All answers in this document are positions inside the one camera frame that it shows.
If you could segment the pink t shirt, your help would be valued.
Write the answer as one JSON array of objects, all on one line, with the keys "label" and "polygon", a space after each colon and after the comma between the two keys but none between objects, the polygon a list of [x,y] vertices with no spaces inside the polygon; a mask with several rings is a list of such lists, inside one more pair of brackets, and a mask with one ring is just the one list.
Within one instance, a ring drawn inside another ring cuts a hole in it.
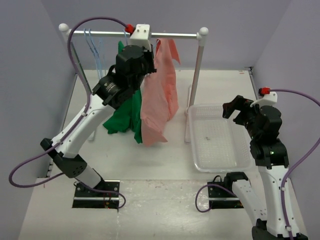
[{"label": "pink t shirt", "polygon": [[165,127],[179,109],[174,61],[180,64],[173,39],[160,38],[154,57],[156,72],[144,78],[140,110],[142,143],[150,147],[166,143]]}]

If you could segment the blue hanger of pink shirt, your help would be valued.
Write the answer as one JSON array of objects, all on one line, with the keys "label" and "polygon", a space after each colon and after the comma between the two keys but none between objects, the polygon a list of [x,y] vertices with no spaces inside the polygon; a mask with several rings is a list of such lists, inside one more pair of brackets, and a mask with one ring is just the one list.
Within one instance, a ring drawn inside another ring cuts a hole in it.
[{"label": "blue hanger of pink shirt", "polygon": [[160,43],[161,43],[161,40],[160,40],[160,39],[157,39],[157,40],[156,40],[156,43],[155,43],[155,53],[158,52]]}]

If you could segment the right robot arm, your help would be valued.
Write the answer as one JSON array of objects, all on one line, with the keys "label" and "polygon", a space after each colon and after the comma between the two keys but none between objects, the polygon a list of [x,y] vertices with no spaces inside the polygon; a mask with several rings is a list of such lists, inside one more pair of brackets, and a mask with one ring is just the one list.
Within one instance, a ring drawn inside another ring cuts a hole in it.
[{"label": "right robot arm", "polygon": [[246,210],[254,240],[306,240],[296,222],[289,193],[287,148],[278,138],[282,114],[274,101],[264,96],[253,101],[237,95],[224,103],[222,116],[228,119],[234,111],[237,125],[244,126],[250,136],[250,153],[261,176],[265,203],[262,205],[251,190],[249,179],[243,172],[229,173],[223,184],[227,196],[237,196]]}]

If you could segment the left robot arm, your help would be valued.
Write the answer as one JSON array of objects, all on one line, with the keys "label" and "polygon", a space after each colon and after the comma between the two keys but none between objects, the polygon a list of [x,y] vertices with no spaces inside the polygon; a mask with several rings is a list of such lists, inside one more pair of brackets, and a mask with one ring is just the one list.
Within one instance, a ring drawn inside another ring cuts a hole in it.
[{"label": "left robot arm", "polygon": [[112,115],[112,111],[140,89],[144,77],[154,72],[152,47],[125,46],[76,117],[53,139],[45,138],[40,143],[61,172],[82,182],[94,197],[103,193],[103,178],[87,164],[79,151],[94,130]]}]

